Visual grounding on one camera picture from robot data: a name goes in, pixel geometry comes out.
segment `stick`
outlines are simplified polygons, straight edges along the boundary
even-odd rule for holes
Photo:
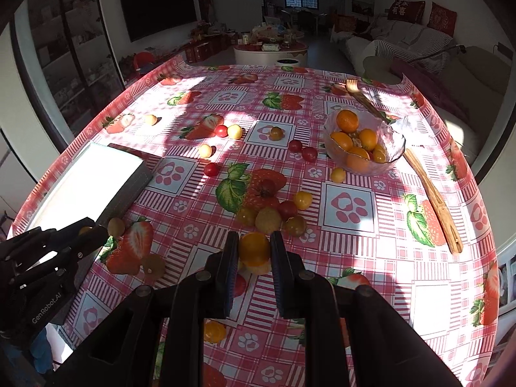
[[[378,110],[372,105],[372,103],[359,90],[357,80],[347,80],[346,88],[349,94],[351,94],[357,100],[357,102],[361,103],[368,110],[369,113],[385,121],[385,118],[380,114],[380,112],[378,112]],[[450,248],[450,252],[452,254],[461,253],[464,246],[462,244],[459,232],[457,231],[457,227],[453,222],[450,210],[446,206],[443,197],[437,191],[432,181],[428,178],[428,175],[426,174],[425,169],[422,167],[418,158],[409,148],[405,149],[405,153],[403,154],[403,156],[411,165],[412,169],[414,169],[417,176],[420,178],[423,187],[425,188],[428,200],[430,201],[430,204],[432,205],[435,215],[439,220],[439,223],[444,233],[444,237],[446,238],[446,242],[448,243],[448,248]]]

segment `dining table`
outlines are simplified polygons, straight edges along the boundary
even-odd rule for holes
[[[390,121],[409,117],[414,124],[417,142],[411,150],[450,210],[462,253],[450,253],[424,187],[404,158],[378,176],[347,173],[339,184],[330,179],[336,165],[322,143],[326,118],[335,110],[363,109],[338,85],[349,78],[358,79],[360,91]],[[157,123],[151,125],[148,115],[156,116]],[[235,140],[207,132],[203,121],[213,115],[226,126],[241,126],[243,136]],[[125,127],[106,127],[111,118],[123,117],[131,119]],[[274,126],[283,129],[284,138],[269,138]],[[317,158],[308,162],[290,151],[292,139],[316,148]],[[463,155],[407,77],[385,85],[302,67],[194,67],[175,56],[113,100],[55,160],[23,204],[11,236],[25,231],[45,194],[89,142],[139,156],[152,172],[122,218],[129,224],[145,217],[152,225],[151,252],[166,264],[154,288],[177,284],[202,269],[206,258],[223,248],[229,231],[256,231],[239,223],[235,211],[245,196],[246,177],[274,170],[287,181],[277,194],[280,201],[299,191],[313,197],[309,208],[300,211],[305,233],[283,233],[287,250],[332,284],[346,286],[351,275],[365,277],[464,386],[480,385],[497,322],[498,298],[492,300],[497,287],[494,292],[489,280],[490,270],[496,269],[493,234]],[[201,143],[215,147],[210,159],[199,157]],[[218,176],[205,176],[210,161],[222,166]],[[234,165],[237,176],[228,173]],[[106,172],[116,173],[116,165],[106,165]],[[217,191],[223,184],[233,184],[229,199]],[[218,320],[225,336],[217,343],[204,342],[204,365],[228,387],[303,386],[304,322],[279,316],[271,273],[256,275],[243,268],[237,279],[230,316]],[[143,269],[137,275],[112,274],[97,258],[59,334],[76,348],[144,283],[149,281]],[[354,385],[349,349],[347,353]]]

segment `glass bowl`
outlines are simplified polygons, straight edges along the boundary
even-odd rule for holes
[[[387,161],[386,163],[375,163],[372,160],[349,154],[331,139],[330,134],[332,132],[341,130],[337,126],[336,118],[339,112],[344,109],[332,112],[324,124],[323,140],[328,156],[336,163],[337,167],[362,176],[376,176],[388,172],[405,153],[406,141],[404,136],[366,110],[355,109],[351,106],[346,107],[346,109],[358,116],[358,131],[369,128],[376,132],[378,144],[384,148]]]

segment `wooden fork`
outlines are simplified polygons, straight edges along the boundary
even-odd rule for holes
[[[357,102],[362,104],[368,110],[369,113],[386,122],[386,119],[367,99],[367,97],[365,97],[363,93],[359,90],[358,80],[347,80],[346,89],[349,92],[349,94],[351,94],[355,98],[355,100],[357,100]],[[411,165],[412,169],[414,169],[417,176],[420,178],[423,187],[425,188],[428,200],[430,201],[430,204],[432,205],[432,208],[435,211],[435,215],[439,220],[441,228],[443,229],[444,237],[446,238],[446,242],[448,243],[448,248],[450,248],[450,252],[452,254],[461,253],[464,246],[462,244],[462,240],[460,239],[459,232],[457,231],[457,227],[453,222],[450,210],[444,203],[443,197],[441,196],[439,191],[437,191],[432,181],[428,178],[425,169],[422,167],[416,155],[409,148],[406,148],[403,156]]]

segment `television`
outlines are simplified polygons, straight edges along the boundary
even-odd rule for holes
[[[120,0],[131,42],[197,20],[194,0]]]

